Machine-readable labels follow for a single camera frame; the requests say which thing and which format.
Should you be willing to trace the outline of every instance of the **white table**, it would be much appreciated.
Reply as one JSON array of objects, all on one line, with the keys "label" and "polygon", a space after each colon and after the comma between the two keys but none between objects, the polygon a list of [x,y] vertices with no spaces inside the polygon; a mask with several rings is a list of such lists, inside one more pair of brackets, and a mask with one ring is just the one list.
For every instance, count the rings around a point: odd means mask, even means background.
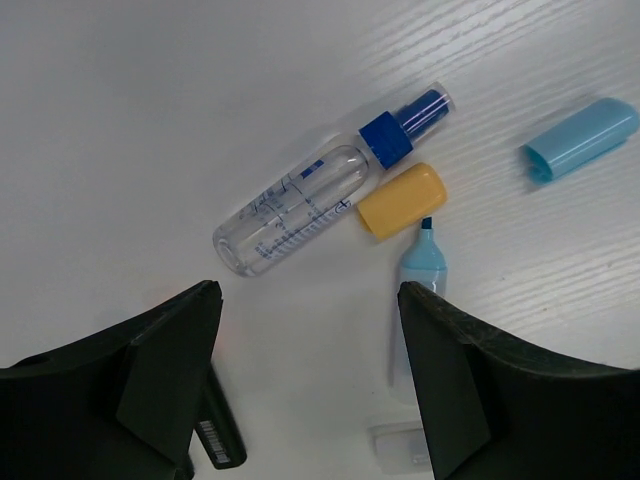
[{"label": "white table", "polygon": [[458,113],[405,166],[448,186],[449,300],[553,350],[640,365],[640,135],[538,191],[515,154],[591,98],[640,106],[640,2],[4,3],[0,364],[219,280],[214,357],[249,460],[217,472],[195,445],[198,479],[387,478],[366,429],[416,416],[386,384],[393,270],[414,232],[372,246],[344,219],[257,279],[227,271],[210,237],[299,161],[279,155],[292,142],[433,80]]}]

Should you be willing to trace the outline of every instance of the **blue bottle cap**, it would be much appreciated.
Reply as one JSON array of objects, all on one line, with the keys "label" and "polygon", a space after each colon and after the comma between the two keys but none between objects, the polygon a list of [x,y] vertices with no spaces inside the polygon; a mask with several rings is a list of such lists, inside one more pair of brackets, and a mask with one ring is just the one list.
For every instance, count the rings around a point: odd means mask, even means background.
[{"label": "blue bottle cap", "polygon": [[523,147],[529,177],[539,185],[557,180],[621,146],[638,127],[638,112],[631,105],[598,100]]},{"label": "blue bottle cap", "polygon": [[447,91],[433,84],[417,100],[391,114],[382,115],[360,129],[360,135],[380,164],[389,169],[402,160],[413,145],[453,110]]}]

